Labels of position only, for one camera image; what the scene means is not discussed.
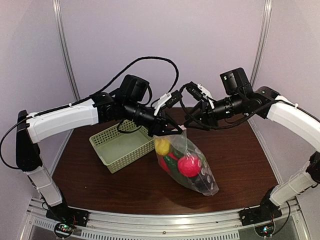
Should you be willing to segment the yellow toy corn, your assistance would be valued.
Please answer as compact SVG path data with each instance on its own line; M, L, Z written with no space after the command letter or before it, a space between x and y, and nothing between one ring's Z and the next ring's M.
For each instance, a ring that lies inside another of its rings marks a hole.
M157 138L154 140L155 152L160 156L165 156L170 152L171 143L166 138Z

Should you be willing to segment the clear zip top bag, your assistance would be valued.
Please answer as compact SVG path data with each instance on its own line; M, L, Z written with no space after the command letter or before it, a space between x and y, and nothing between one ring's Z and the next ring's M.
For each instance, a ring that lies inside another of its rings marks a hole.
M178 184L204 196L213 196L219 187L203 152L187 137L182 125L181 133L154 136L154 149L159 166Z

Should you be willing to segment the red toy strawberry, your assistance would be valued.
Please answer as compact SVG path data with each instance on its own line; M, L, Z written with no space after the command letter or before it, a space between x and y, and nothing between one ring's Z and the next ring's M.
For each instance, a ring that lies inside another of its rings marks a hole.
M161 158L159 159L159 165L160 165L160 167L161 167L164 171L166 171L167 173L170 172L170 169L168 168L168 166L167 166L167 164L166 164L166 162L165 162L165 160L164 160L163 157L161 157Z

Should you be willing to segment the green toy cucumber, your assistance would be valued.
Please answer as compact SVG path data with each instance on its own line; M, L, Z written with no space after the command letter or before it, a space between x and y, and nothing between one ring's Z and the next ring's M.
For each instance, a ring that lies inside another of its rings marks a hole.
M174 160L172 157L165 155L163 157L168 169L169 173L175 178L181 178L183 175L180 173L178 169L178 162Z

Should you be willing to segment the red toy apple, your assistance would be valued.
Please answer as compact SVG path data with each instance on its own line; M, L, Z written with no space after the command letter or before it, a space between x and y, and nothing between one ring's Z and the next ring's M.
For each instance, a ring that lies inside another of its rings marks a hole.
M195 177L202 168L201 160L194 155L186 155L177 162L179 172L188 178Z

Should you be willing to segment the purple toy eggplant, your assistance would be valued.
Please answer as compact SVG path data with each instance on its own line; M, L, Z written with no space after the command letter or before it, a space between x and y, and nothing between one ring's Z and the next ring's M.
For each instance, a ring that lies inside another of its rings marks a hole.
M195 190L204 196L213 196L219 191L219 187L210 174L198 175L192 178L192 183L195 187Z

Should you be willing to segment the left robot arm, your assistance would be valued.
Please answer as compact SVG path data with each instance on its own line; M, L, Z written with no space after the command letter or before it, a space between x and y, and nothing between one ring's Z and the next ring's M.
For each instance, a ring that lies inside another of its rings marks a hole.
M72 211L63 204L63 195L43 164L38 143L65 131L113 120L130 120L145 127L150 137L182 133L171 117L160 112L171 100L171 93L163 95L155 108L140 103L148 87L148 81L128 74L111 93L95 93L81 103L70 103L56 110L19 112L15 144L17 167L29 177L61 222L69 221Z

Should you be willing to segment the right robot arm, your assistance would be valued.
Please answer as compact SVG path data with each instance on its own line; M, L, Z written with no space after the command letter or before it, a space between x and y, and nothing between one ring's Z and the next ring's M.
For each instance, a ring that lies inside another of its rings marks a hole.
M319 185L320 121L267 86L253 90L241 67L220 74L220 78L227 94L221 100L214 100L200 83L189 82L181 88L198 101L186 114L185 127L195 122L195 128L200 130L224 130L258 115L287 128L315 149L308 162L296 174L272 188L261 201L262 206L257 208L256 216L266 221L276 212L276 207Z

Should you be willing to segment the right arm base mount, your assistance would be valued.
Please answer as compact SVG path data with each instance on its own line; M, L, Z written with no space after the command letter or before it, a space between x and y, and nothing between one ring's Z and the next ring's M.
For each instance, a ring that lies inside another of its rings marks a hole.
M256 207L245 207L238 212L243 226L271 221L282 216L282 211L273 204L261 204Z

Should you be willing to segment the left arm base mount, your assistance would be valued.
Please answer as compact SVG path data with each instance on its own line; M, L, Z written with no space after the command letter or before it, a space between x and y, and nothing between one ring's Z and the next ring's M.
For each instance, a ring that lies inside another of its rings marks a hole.
M45 216L49 219L67 223L72 226L86 227L89 212L87 210L81 210L59 204L57 206L49 206Z

